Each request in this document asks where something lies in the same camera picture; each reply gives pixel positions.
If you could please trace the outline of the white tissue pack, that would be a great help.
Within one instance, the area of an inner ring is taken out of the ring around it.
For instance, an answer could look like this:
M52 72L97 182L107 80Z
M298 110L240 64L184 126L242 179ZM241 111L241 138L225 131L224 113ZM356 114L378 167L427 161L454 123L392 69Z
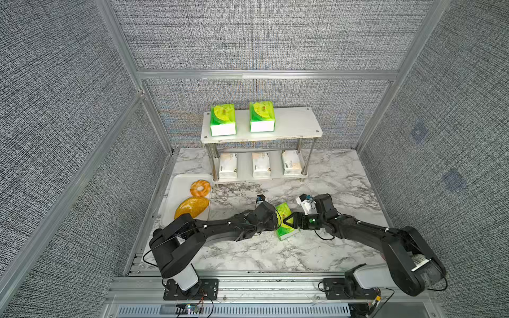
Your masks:
M300 175L302 165L298 151L282 151L282 164L284 175Z
M267 179L271 177L270 156L268 152L253 152L253 177L254 179Z
M237 178L237 153L220 154L219 178L220 180Z

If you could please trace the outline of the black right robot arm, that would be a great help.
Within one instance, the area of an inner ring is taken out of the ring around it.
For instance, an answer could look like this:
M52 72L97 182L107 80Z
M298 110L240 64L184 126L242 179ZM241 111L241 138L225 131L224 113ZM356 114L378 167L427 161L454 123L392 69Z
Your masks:
M339 213L330 194L315 196L315 213L293 212L281 223L307 231L324 229L339 239L359 242L379 251L396 286L410 296L417 296L440 280L446 281L446 269L417 229L382 227Z

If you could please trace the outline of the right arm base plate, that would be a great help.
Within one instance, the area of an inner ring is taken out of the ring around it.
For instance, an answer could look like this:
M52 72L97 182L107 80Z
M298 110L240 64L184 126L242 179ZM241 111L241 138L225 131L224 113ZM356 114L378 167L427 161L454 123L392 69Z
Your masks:
M328 300L373 301L380 295L378 288L364 289L347 278L326 278L321 281L321 285Z

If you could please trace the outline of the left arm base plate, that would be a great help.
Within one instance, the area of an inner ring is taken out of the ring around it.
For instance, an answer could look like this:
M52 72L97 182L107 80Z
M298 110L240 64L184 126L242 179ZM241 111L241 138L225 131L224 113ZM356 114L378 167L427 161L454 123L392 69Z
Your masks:
M217 299L219 291L218 279L198 279L198 282L189 290L182 290L180 286L173 280L169 279L164 285L164 301L184 301L184 300L200 300L202 298L213 300Z

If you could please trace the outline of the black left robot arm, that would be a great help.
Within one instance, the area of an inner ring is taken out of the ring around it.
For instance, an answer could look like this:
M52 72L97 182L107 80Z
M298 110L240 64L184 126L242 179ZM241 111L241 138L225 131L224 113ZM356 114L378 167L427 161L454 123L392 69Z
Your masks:
M202 221L185 213L164 229L154 231L149 253L162 278L174 281L187 292L200 282L192 259L203 246L247 240L265 231L275 231L279 226L277 209L266 201L227 219Z

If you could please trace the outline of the green tissue pack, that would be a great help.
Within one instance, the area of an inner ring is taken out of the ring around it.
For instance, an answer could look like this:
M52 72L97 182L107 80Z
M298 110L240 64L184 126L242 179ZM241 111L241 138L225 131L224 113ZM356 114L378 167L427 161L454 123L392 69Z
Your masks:
M278 217L278 226L276 230L277 237L280 241L284 241L300 232L299 228L294 227L294 220L290 218L292 214L287 203L282 203L276 206L277 209L277 217Z
M250 103L250 132L273 132L275 128L274 105L271 101Z
M235 105L215 105L210 113L210 130L212 136L231 136L237 133Z

